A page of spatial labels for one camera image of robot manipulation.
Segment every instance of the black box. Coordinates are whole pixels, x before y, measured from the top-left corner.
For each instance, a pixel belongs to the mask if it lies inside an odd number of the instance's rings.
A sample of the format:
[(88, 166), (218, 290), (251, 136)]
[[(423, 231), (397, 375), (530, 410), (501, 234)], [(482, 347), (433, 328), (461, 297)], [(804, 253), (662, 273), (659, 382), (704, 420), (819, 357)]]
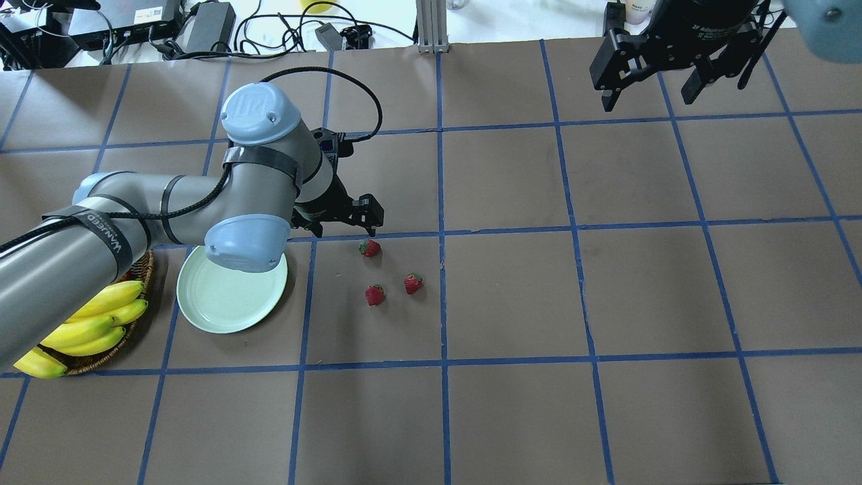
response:
[[(153, 27), (153, 39), (175, 37), (183, 27), (179, 0), (102, 0), (101, 11), (111, 23), (115, 41), (146, 42)], [(105, 19), (92, 10), (76, 9), (69, 35), (86, 51), (103, 47), (108, 33)]]
[(227, 2), (207, 2), (197, 6), (195, 24), (191, 27), (185, 52), (226, 52), (236, 13)]

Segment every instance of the power adapter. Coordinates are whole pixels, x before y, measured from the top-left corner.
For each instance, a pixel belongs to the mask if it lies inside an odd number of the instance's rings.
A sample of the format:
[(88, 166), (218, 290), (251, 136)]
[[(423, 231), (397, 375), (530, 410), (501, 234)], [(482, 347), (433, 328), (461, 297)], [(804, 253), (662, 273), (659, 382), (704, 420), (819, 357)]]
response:
[(315, 35), (329, 51), (367, 49), (371, 43), (372, 26), (361, 23), (339, 32), (331, 23), (326, 23), (315, 29)]
[(185, 52), (227, 52), (230, 31), (236, 21), (234, 7), (227, 2), (203, 2), (195, 7), (195, 24), (185, 43)]

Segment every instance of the metal post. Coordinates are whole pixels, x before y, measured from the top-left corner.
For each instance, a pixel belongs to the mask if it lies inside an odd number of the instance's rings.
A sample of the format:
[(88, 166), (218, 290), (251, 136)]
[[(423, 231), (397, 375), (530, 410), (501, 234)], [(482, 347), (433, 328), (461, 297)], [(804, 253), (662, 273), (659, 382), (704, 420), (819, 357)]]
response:
[(446, 33), (446, 0), (416, 0), (419, 52), (449, 52)]

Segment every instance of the bottle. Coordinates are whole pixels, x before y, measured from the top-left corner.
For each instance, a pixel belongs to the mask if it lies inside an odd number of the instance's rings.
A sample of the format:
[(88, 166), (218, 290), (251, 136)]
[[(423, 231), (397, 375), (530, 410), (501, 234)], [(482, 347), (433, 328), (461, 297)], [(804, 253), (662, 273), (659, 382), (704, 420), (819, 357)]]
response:
[(626, 0), (626, 22), (641, 25), (655, 6), (656, 0)]

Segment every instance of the banana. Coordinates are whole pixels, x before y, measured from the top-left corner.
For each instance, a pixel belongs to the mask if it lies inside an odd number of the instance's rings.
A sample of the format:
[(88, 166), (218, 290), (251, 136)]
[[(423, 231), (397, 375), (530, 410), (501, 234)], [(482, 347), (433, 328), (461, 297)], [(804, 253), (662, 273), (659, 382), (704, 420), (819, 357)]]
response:
[(66, 373), (66, 366), (36, 347), (15, 362), (15, 368), (40, 379), (52, 379)]
[(102, 335), (96, 340), (91, 340), (87, 343), (82, 343), (80, 345), (75, 345), (72, 347), (58, 347), (56, 350), (58, 352), (62, 352), (67, 356), (93, 356), (95, 354), (104, 352), (105, 350), (109, 350), (111, 347), (117, 345), (120, 342), (120, 339), (123, 335), (125, 335), (126, 329), (122, 327), (116, 327), (110, 329), (108, 333)]
[(114, 317), (114, 324), (111, 326), (118, 327), (134, 322), (144, 314), (148, 305), (145, 299), (136, 299), (128, 305), (109, 311), (107, 314)]
[(132, 303), (132, 300), (138, 298), (138, 295), (142, 291), (144, 291), (144, 282), (140, 280), (128, 280), (107, 286), (82, 306), (80, 310), (72, 314), (69, 320), (94, 317), (100, 313), (109, 312), (121, 306), (128, 305)]
[(95, 317), (81, 318), (74, 323), (62, 324), (42, 340), (42, 345), (56, 349), (87, 343), (108, 333), (108, 330), (114, 326), (114, 322), (113, 317), (104, 313)]

